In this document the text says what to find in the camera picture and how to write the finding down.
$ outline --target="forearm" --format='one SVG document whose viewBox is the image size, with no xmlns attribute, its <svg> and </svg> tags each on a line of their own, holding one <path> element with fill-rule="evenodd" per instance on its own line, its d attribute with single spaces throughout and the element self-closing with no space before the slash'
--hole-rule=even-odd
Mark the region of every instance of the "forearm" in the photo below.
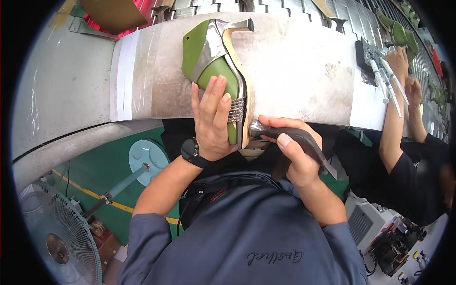
<svg viewBox="0 0 456 285">
<path fill-rule="evenodd" d="M 304 206 L 323 228 L 347 221 L 345 206 L 329 188 L 318 179 L 305 189 L 297 189 Z"/>
<path fill-rule="evenodd" d="M 421 113 L 418 107 L 409 106 L 409 120 L 413 139 L 416 142 L 424 143 L 426 141 L 427 132 L 423 125 L 423 121 L 421 120 Z"/>
<path fill-rule="evenodd" d="M 156 213 L 166 217 L 201 171 L 179 156 L 150 181 L 136 202 L 133 216 Z"/>
<path fill-rule="evenodd" d="M 404 130 L 404 99 L 400 95 L 400 91 L 396 88 L 396 86 L 394 84 L 392 84 L 392 86 L 394 92 L 396 93 L 396 99 L 398 101 L 402 117 L 398 117 L 396 107 L 391 100 L 386 109 L 383 133 L 379 148 L 380 157 L 382 158 L 388 174 L 392 171 L 402 155 L 400 143 L 402 140 L 402 132 Z"/>
</svg>

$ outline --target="white work surface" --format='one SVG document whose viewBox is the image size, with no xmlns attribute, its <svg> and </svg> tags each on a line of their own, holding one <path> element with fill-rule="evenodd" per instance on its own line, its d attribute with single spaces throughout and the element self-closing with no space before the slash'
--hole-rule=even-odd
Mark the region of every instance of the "white work surface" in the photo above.
<svg viewBox="0 0 456 285">
<path fill-rule="evenodd" d="M 352 37 L 308 21 L 257 13 L 216 13 L 153 25 L 120 39 L 110 80 L 111 121 L 191 118 L 182 37 L 204 20 L 252 18 L 233 47 L 255 88 L 255 116 L 381 130 L 383 96 L 362 82 Z"/>
</svg>

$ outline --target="fan grille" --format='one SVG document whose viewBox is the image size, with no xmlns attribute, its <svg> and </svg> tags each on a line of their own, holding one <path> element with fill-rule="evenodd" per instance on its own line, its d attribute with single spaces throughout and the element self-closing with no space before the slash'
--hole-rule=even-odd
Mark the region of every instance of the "fan grille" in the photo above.
<svg viewBox="0 0 456 285">
<path fill-rule="evenodd" d="M 70 201 L 41 181 L 25 188 L 19 200 L 31 239 L 54 278 L 60 284 L 102 284 L 95 241 Z M 49 243 L 55 236 L 60 241 Z"/>
</svg>

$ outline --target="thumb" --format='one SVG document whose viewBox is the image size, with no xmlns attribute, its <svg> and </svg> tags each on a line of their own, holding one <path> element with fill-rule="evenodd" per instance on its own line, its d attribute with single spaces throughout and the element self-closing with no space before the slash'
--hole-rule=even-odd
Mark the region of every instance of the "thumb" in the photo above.
<svg viewBox="0 0 456 285">
<path fill-rule="evenodd" d="M 302 164 L 305 158 L 304 151 L 301 146 L 290 136 L 282 133 L 277 138 L 277 145 L 282 153 L 288 157 L 298 167 Z"/>
</svg>

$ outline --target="worker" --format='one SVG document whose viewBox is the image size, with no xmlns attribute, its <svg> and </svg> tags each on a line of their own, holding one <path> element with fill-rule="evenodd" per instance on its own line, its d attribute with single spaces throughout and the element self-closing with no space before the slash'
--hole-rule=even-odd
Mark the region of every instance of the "worker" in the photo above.
<svg viewBox="0 0 456 285">
<path fill-rule="evenodd" d="M 383 132 L 364 131 L 372 147 L 341 130 L 335 152 L 355 195 L 393 209 L 418 226 L 426 226 L 452 206 L 455 181 L 448 145 L 425 130 L 420 113 L 421 86 L 417 78 L 407 77 L 405 51 L 398 47 L 388 52 L 386 59 L 410 103 L 409 129 L 414 141 L 401 143 L 404 116 L 399 118 L 390 101 Z M 406 114 L 404 99 L 392 86 L 400 112 Z"/>
<path fill-rule="evenodd" d="M 192 84 L 196 139 L 190 136 L 140 195 L 118 284 L 367 284 L 345 207 L 296 141 L 286 134 L 269 139 L 291 160 L 287 180 L 243 168 L 228 141 L 226 82 L 212 77 L 201 101 Z M 321 137 L 300 120 L 259 120 L 306 130 L 321 148 Z M 165 146 L 169 138 L 183 139 L 162 136 Z M 220 172 L 202 175 L 214 169 Z M 185 231 L 171 241 L 165 218 L 179 198 Z"/>
</svg>

